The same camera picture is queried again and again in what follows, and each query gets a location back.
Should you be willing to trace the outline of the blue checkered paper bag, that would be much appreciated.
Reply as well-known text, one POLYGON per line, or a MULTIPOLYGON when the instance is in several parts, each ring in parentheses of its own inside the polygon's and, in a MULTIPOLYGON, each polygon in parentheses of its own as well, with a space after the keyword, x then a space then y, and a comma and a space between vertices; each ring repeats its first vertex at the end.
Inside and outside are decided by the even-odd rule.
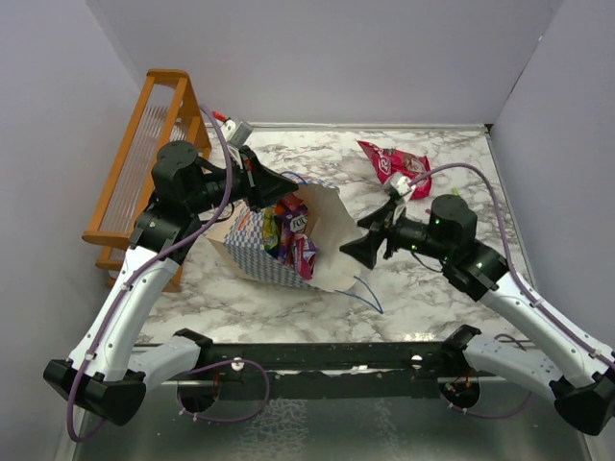
MULTIPOLYGON (((306 234, 318 249, 312 279, 302 279, 263 249, 264 210, 236 206, 227 221, 206 232, 209 243, 243 279, 338 293, 360 300, 382 314, 381 301, 362 278, 362 266, 339 251, 341 245, 360 238, 361 232, 343 205, 338 188, 295 172, 285 171, 283 175, 298 185, 292 194, 303 199, 308 208, 306 234)), ((271 208, 281 227, 281 201, 271 208)))

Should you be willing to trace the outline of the red crisps bag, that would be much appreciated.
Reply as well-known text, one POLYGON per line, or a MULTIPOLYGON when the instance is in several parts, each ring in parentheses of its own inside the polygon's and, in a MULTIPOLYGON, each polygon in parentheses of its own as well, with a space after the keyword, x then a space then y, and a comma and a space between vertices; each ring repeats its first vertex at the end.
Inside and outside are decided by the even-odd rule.
POLYGON ((357 144, 372 163, 382 185, 385 185, 395 173, 414 180, 431 169, 426 156, 416 156, 396 148, 382 148, 363 140, 359 140, 357 144))

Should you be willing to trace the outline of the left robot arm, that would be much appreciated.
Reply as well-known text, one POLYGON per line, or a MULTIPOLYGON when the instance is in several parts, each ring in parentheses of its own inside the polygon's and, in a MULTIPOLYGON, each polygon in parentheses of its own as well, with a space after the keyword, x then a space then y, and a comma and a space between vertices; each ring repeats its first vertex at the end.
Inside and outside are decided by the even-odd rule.
POLYGON ((142 357, 132 356, 163 288, 213 224, 202 222, 201 213, 219 215, 235 202, 260 211, 299 188, 263 166, 247 146, 221 169, 187 141, 161 147, 151 176, 153 194, 135 221, 124 262, 95 321, 67 358, 50 361, 43 372, 69 411, 80 407, 118 426, 167 379, 181 374, 198 379, 211 370, 210 339, 186 328, 142 357))

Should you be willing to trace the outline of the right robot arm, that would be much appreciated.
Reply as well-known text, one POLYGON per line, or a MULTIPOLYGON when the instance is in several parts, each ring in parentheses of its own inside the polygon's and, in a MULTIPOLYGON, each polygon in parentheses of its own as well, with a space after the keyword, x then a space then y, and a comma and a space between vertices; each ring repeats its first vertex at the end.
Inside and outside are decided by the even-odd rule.
POLYGON ((380 248, 437 259, 441 274, 458 291, 504 317, 539 350, 532 355, 463 326, 444 343, 443 368, 462 376, 487 372, 551 402, 576 430, 599 435, 614 416, 614 351, 576 326, 529 286, 507 259, 476 238, 477 214, 456 195, 435 198, 427 223, 406 218, 391 199, 361 218, 359 239, 343 254, 372 269, 380 248))

